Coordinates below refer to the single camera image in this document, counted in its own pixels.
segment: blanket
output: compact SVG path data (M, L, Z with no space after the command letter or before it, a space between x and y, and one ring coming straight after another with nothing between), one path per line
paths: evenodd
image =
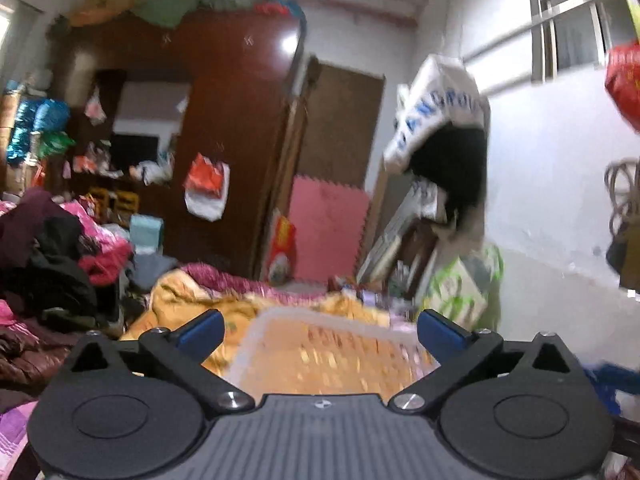
M233 362L249 325L267 308L279 305L259 298L229 294L212 299L196 281L182 270L165 274L151 291L150 310L135 321L122 340L135 340L147 330L163 326L176 330L210 309L219 310L225 318L225 338L203 366L222 376ZM359 301L342 294L324 296L311 306L313 310L346 317L367 324L389 326L386 312L364 307Z

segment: plastic container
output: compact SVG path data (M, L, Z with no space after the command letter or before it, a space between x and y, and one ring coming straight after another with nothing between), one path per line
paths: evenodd
M225 375L256 402L264 394L380 394L384 402L438 366L415 333L302 308L256 319Z

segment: pink foam mat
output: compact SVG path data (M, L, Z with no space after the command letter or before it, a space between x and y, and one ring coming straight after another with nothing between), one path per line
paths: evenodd
M289 207L296 227L295 279L326 283L334 275L353 275L368 209L361 189L296 176Z

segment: brown wooden wardrobe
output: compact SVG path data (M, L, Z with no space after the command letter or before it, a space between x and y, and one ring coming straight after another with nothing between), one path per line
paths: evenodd
M296 54L283 49L292 35L300 38ZM304 27L291 16L199 10L176 30L165 30L127 14L69 34L54 69L52 95L71 106L67 133L82 154L90 140L111 136L125 81L189 82L171 185L145 187L125 177L111 188L135 189L141 212L164 219L164 254L250 277L303 40ZM108 117L101 126L91 126L84 116L95 84ZM183 183L198 152L230 167L228 202L217 222L192 216L184 204ZM74 174L72 189L105 187L105 180Z

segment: red plastic bag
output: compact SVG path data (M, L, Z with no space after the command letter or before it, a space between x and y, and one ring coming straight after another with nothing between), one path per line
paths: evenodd
M640 132L640 44L636 41L609 52L607 81L609 95L622 116Z
M222 196L225 183L225 168L221 162L213 164L207 157L198 153L184 183L185 189L211 193L214 198Z

